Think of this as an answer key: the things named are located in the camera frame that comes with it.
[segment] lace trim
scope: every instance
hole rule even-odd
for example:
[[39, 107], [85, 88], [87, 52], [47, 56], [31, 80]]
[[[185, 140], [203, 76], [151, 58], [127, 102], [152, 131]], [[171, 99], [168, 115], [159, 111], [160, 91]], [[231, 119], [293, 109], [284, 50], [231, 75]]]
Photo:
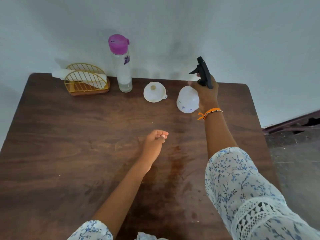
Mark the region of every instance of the lace trim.
[[233, 239], [249, 240], [251, 234], [272, 217], [288, 217], [295, 222], [308, 225], [282, 201], [267, 197], [255, 197], [240, 206], [231, 225]]

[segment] hand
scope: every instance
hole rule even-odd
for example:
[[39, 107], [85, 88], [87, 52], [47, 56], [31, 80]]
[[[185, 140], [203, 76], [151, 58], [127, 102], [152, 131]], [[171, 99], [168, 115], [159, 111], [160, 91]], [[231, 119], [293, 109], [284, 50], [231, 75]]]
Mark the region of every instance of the hand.
[[218, 104], [219, 85], [212, 75], [211, 75], [211, 84], [213, 85], [213, 89], [209, 89], [208, 87], [201, 86], [196, 81], [188, 81], [188, 85], [194, 88], [198, 92], [199, 108], [202, 113], [207, 112], [209, 109], [219, 107], [219, 104]]
[[159, 156], [162, 143], [165, 142], [165, 139], [168, 135], [168, 132], [158, 129], [155, 129], [149, 135], [147, 135], [141, 156], [137, 161], [138, 164], [146, 169], [146, 173], [150, 170], [152, 164]]

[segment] orange bracelet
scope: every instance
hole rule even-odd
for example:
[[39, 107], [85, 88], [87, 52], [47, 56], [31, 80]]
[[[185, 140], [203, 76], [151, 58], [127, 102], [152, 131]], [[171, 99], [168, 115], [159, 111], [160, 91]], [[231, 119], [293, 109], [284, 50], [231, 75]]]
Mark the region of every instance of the orange bracelet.
[[213, 112], [221, 112], [221, 113], [223, 113], [223, 111], [220, 108], [212, 108], [212, 109], [209, 109], [204, 114], [203, 113], [198, 113], [198, 115], [202, 115], [198, 120], [201, 120], [201, 119], [205, 120], [207, 115], [210, 114], [210, 113], [213, 113]]

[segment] spray trigger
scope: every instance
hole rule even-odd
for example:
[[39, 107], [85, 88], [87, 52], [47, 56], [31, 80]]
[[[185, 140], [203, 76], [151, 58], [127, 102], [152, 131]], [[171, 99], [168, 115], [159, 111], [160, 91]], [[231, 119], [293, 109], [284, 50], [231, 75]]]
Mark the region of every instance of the spray trigger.
[[197, 65], [196, 69], [190, 72], [190, 74], [199, 73], [200, 79], [198, 80], [198, 84], [200, 84], [201, 86], [207, 86], [209, 89], [214, 88], [211, 83], [211, 75], [205, 61], [201, 56], [199, 56], [197, 60], [199, 64]]

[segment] floral sleeve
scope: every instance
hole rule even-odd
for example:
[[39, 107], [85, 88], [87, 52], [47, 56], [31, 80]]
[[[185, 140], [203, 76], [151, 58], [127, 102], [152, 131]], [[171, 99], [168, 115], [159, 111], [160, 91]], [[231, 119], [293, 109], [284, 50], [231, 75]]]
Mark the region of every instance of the floral sleeve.
[[113, 236], [105, 224], [99, 220], [83, 223], [68, 240], [113, 240]]
[[205, 187], [233, 239], [320, 239], [318, 231], [289, 209], [281, 192], [238, 147], [210, 158]]

